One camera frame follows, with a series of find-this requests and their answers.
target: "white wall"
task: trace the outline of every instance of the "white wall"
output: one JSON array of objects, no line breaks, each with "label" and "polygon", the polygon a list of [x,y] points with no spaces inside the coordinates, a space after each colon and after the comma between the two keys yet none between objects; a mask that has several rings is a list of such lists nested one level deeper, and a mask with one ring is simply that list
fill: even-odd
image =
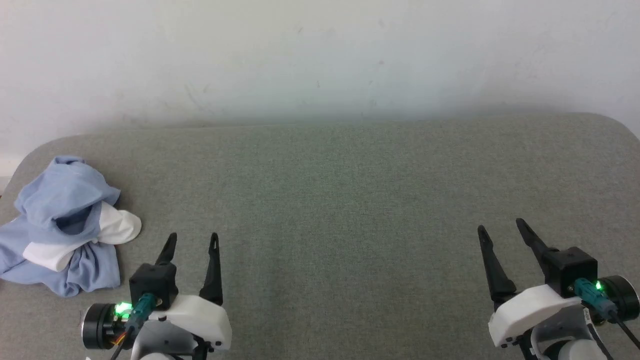
[{"label": "white wall", "polygon": [[57,137],[592,111],[640,135],[637,0],[5,0],[0,176]]}]

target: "blue cloth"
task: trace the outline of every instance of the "blue cloth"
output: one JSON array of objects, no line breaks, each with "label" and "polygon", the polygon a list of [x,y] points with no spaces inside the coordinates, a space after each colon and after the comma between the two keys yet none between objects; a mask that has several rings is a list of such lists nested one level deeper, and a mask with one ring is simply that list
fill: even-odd
[{"label": "blue cloth", "polygon": [[20,216],[0,227],[0,278],[21,284],[43,283],[62,297],[80,289],[93,291],[120,285],[113,245],[88,242],[80,246],[61,272],[22,257],[34,243],[84,243],[100,233],[101,202],[113,205],[120,190],[83,159],[58,156],[18,194]]}]

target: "green led light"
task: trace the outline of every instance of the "green led light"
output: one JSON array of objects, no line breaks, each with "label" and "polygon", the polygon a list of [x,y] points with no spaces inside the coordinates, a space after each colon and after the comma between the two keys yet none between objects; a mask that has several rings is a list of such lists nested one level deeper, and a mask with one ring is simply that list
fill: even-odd
[{"label": "green led light", "polygon": [[133,309],[133,305],[131,305],[128,302],[121,302],[119,304],[116,305],[116,308],[113,310],[114,313],[116,313],[116,315],[124,315],[125,311],[127,312],[127,317],[129,317],[129,313],[131,310]]}]

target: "gray fabric surface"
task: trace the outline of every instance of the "gray fabric surface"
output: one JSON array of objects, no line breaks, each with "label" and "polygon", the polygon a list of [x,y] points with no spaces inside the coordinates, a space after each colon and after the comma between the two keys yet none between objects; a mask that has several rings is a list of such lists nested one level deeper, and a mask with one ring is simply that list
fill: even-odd
[{"label": "gray fabric surface", "polygon": [[[640,142],[598,115],[75,136],[22,162],[0,223],[60,154],[84,157],[142,218],[118,247],[125,279],[175,231],[178,287],[196,293],[220,234],[234,342],[213,359],[520,359],[492,347],[476,234],[487,227],[521,290],[541,284],[516,217],[549,245],[580,246],[601,275],[640,284]],[[108,359],[83,350],[80,317],[128,296],[0,282],[0,357]],[[617,360],[637,359],[619,329],[600,332]]]}]

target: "robotic arm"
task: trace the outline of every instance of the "robotic arm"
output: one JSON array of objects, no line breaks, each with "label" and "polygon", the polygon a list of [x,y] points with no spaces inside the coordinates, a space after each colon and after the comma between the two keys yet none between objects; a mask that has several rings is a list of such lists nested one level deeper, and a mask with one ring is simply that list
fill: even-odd
[{"label": "robotic arm", "polygon": [[[478,227],[494,314],[489,320],[493,344],[518,346],[525,360],[611,360],[594,325],[618,323],[640,348],[624,321],[640,314],[640,300],[622,276],[598,278],[598,261],[577,247],[548,247],[521,218],[518,230],[545,276],[544,285],[521,293],[504,273],[493,242]],[[543,349],[543,343],[554,341]]]},{"label": "robotic arm", "polygon": [[231,347],[231,324],[222,308],[218,235],[209,244],[209,266],[198,295],[180,295],[171,263],[177,235],[169,236],[154,265],[142,264],[129,279],[131,303],[94,304],[82,324],[84,347],[132,349],[131,360],[205,360]]}]

